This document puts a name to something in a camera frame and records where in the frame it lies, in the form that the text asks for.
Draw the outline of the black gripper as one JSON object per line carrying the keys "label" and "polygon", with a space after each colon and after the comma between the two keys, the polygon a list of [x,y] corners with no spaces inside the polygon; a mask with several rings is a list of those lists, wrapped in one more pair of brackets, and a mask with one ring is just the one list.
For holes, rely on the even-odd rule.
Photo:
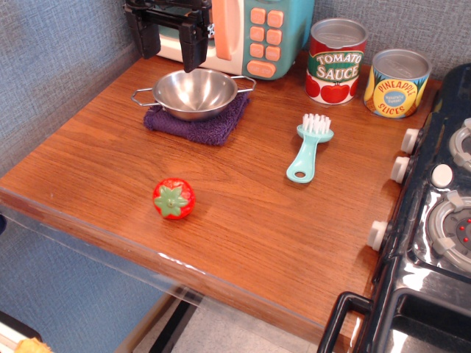
{"label": "black gripper", "polygon": [[213,37],[211,1],[125,1],[128,27],[144,59],[160,51],[160,26],[179,30],[186,73],[207,59],[208,38]]}

